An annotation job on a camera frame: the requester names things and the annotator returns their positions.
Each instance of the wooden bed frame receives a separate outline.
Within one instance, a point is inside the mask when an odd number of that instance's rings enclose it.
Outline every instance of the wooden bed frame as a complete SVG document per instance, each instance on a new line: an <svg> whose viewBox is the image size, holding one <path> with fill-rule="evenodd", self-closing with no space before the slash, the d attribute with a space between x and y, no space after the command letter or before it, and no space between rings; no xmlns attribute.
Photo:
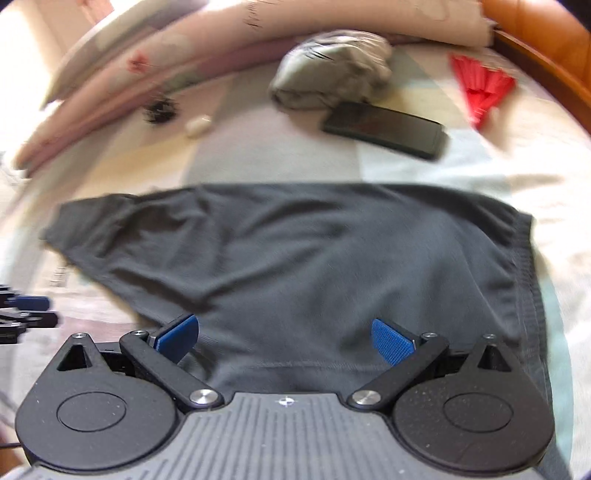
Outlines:
<svg viewBox="0 0 591 480"><path fill-rule="evenodd" d="M557 0L481 0L493 48L546 88L591 133L591 35Z"/></svg>

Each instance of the black phone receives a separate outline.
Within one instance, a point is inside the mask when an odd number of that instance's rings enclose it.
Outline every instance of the black phone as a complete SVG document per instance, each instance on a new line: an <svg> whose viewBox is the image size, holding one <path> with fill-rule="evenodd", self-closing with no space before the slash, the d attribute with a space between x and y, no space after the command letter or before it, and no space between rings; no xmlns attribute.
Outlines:
<svg viewBox="0 0 591 480"><path fill-rule="evenodd" d="M338 104L324 120L322 130L427 160L439 153L443 139L443 125L433 120L356 102Z"/></svg>

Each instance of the dark gray cloth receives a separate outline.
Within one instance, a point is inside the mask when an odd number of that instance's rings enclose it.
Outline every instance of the dark gray cloth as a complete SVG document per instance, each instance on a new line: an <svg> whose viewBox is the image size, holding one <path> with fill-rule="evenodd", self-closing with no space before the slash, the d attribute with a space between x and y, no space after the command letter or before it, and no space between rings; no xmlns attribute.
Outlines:
<svg viewBox="0 0 591 480"><path fill-rule="evenodd" d="M388 368L378 317L459 349L502 336L551 404L530 227L438 187L218 184L67 203L46 240L141 316L197 314L181 365L226 398L347 396ZM540 470L570 477L554 442Z"/></svg>

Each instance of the gray fabric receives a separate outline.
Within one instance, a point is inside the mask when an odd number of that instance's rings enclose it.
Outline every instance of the gray fabric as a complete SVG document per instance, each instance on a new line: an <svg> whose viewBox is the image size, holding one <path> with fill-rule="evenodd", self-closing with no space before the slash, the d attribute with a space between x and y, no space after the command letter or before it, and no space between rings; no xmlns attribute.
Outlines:
<svg viewBox="0 0 591 480"><path fill-rule="evenodd" d="M388 41L378 35L336 30L310 38L281 61L271 97L287 108L336 106L341 100L369 100L388 83Z"/></svg>
<svg viewBox="0 0 591 480"><path fill-rule="evenodd" d="M71 202L46 239L149 319L197 314L184 365L228 397L349 394L387 368L380 317L455 348L497 333L550 400L530 222L436 187L211 185Z"/></svg>

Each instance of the black cable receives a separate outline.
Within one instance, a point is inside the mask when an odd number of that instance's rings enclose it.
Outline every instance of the black cable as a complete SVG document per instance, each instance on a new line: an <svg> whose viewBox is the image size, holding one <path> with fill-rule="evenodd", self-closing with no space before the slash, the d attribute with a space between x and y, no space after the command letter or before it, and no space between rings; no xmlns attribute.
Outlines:
<svg viewBox="0 0 591 480"><path fill-rule="evenodd" d="M20 448L21 444L18 442L15 443L0 443L0 450L6 450L9 448Z"/></svg>

